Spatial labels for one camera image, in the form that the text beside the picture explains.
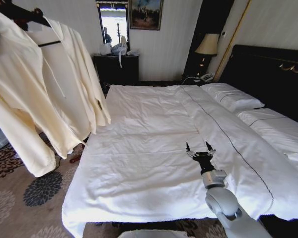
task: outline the black hanger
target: black hanger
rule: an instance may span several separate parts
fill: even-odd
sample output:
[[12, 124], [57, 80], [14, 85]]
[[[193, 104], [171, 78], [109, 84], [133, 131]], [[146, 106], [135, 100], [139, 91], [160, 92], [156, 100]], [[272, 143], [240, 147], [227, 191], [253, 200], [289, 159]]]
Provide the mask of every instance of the black hanger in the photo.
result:
[[[36, 22], [48, 27], [51, 27], [48, 21], [43, 17], [43, 12], [41, 9], [36, 8], [34, 11], [25, 10], [12, 3], [12, 0], [0, 0], [0, 12], [6, 17], [13, 20], [20, 28], [27, 31], [28, 22]], [[53, 41], [45, 44], [38, 45], [39, 47], [48, 46], [61, 41]]]

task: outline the patterned carpet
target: patterned carpet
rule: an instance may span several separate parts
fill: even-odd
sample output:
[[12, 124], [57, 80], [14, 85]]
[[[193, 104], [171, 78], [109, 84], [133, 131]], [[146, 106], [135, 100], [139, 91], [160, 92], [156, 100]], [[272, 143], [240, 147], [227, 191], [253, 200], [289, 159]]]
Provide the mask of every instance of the patterned carpet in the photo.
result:
[[[0, 150], [0, 238], [70, 238], [62, 225], [61, 209], [66, 191], [79, 164], [69, 160], [81, 155], [77, 146], [53, 172], [34, 178], [11, 146]], [[196, 238], [225, 238], [216, 219], [158, 223], [87, 224], [84, 238], [117, 238], [124, 231], [163, 229], [186, 231]]]

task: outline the bed frame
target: bed frame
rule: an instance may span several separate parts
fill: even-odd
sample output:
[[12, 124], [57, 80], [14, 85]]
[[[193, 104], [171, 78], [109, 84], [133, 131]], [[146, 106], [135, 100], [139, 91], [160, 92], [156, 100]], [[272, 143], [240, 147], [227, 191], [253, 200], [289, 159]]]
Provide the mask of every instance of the bed frame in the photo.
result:
[[235, 45], [219, 80], [298, 122], [298, 51]]

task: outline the lampshade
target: lampshade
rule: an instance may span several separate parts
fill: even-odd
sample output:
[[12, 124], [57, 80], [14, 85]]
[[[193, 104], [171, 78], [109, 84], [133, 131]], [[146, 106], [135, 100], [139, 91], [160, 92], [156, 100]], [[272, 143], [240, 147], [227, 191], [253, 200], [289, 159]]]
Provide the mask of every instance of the lampshade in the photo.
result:
[[216, 55], [218, 53], [219, 34], [205, 34], [203, 41], [195, 50], [195, 53], [204, 55]]

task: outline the black nightstand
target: black nightstand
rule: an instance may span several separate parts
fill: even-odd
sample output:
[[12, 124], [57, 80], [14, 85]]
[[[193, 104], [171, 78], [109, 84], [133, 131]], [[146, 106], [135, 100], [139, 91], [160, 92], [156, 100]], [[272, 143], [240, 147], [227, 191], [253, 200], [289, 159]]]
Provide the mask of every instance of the black nightstand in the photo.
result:
[[121, 56], [122, 68], [120, 68], [118, 56], [93, 55], [92, 59], [101, 83], [119, 85], [138, 84], [138, 56]]

